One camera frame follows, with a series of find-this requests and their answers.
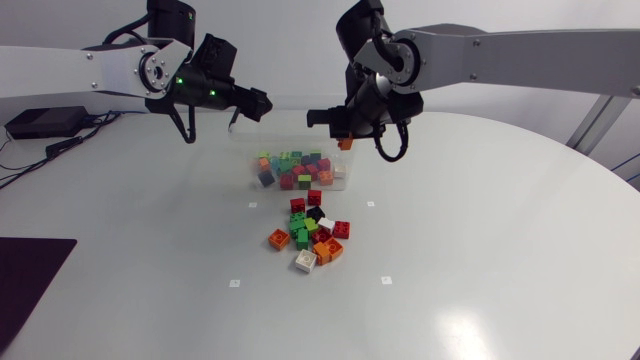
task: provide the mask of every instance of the white table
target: white table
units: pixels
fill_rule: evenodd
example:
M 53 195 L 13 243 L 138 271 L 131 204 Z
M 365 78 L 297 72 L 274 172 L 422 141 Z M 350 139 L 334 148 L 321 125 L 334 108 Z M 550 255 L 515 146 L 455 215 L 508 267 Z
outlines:
M 399 163 L 358 144 L 347 190 L 323 199 L 351 239 L 306 275 L 266 240 L 302 192 L 248 186 L 229 116 L 201 115 L 194 145 L 129 116 L 0 192 L 1 236 L 78 239 L 6 359 L 627 360 L 640 345 L 640 195 L 592 160 L 425 113 Z

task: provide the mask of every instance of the pile of lego bricks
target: pile of lego bricks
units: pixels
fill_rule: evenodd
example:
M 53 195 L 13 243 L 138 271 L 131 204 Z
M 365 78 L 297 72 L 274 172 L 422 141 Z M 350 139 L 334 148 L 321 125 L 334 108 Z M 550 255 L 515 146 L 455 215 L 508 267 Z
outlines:
M 337 239 L 348 239 L 351 224 L 346 221 L 327 219 L 320 208 L 322 192 L 309 190 L 306 210 L 304 198 L 293 199 L 289 217 L 289 233 L 277 229 L 269 236 L 269 244 L 278 251 L 284 249 L 293 240 L 300 251 L 296 258 L 296 267 L 310 273 L 318 265 L 325 265 L 337 259 L 344 248 Z
M 331 160 L 322 158 L 319 150 L 312 150 L 307 155 L 302 151 L 281 152 L 280 156 L 262 151 L 258 154 L 258 181 L 266 188 L 278 179 L 282 190 L 294 190 L 296 187 L 308 190 L 312 183 L 331 186 L 334 179 L 347 176 L 345 165 L 331 165 Z

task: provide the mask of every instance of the white lego brick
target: white lego brick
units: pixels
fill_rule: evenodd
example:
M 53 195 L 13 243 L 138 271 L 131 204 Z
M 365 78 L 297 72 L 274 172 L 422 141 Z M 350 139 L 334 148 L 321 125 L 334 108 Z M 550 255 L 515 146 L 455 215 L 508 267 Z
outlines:
M 316 266 L 316 258 L 318 256 L 311 251 L 302 250 L 296 259 L 296 267 L 308 273 Z
M 333 177 L 335 179 L 344 179 L 347 177 L 347 165 L 338 165 L 333 167 Z
M 333 228 L 336 227 L 336 222 L 335 221 L 331 221 L 331 220 L 329 220 L 327 218 L 322 218 L 322 219 L 318 220 L 318 226 L 329 230 L 329 232 L 331 234 L 333 234 Z

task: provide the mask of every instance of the black box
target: black box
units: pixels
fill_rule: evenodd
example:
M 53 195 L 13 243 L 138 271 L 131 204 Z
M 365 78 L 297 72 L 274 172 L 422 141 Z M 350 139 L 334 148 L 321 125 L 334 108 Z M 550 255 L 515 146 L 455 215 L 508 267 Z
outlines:
M 72 137 L 87 116 L 84 106 L 30 109 L 9 121 L 5 128 L 14 139 Z

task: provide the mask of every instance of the red lego brick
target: red lego brick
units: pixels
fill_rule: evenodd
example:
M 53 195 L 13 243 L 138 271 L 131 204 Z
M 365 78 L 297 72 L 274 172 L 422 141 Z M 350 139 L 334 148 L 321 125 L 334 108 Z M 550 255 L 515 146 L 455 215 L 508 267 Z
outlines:
M 309 206 L 320 206 L 322 205 L 322 191 L 320 190 L 309 190 L 307 194 L 307 202 Z
M 327 240 L 324 244 L 327 246 L 327 248 L 329 249 L 329 252 L 331 253 L 331 261 L 337 259 L 338 256 L 340 256 L 342 254 L 342 251 L 344 250 L 344 248 L 342 247 L 342 245 L 340 245 L 338 240 L 334 238 Z
M 293 175 L 291 174 L 280 175 L 280 188 L 282 190 L 293 190 Z
M 293 172 L 293 175 L 295 175 L 294 179 L 297 179 L 299 175 L 306 175 L 307 169 L 305 169 L 302 165 L 296 165 L 293 167 L 293 170 L 291 170 L 291 172 Z
M 311 235 L 311 241 L 313 241 L 314 244 L 317 244 L 319 242 L 325 242 L 331 238 L 332 238 L 331 233 L 329 232 L 329 230 L 325 228 L 320 228 L 318 231 L 314 232 Z
M 329 160 L 329 158 L 318 160 L 318 170 L 331 171 L 331 160 Z
M 333 237 L 338 239 L 348 239 L 351 224 L 347 221 L 336 221 L 336 227 L 333 228 Z
M 293 199 L 290 201 L 291 203 L 291 213 L 295 214 L 297 212 L 304 212 L 304 198 Z
M 307 174 L 311 175 L 311 181 L 316 181 L 318 180 L 318 168 L 311 164 L 311 165 L 307 165 Z

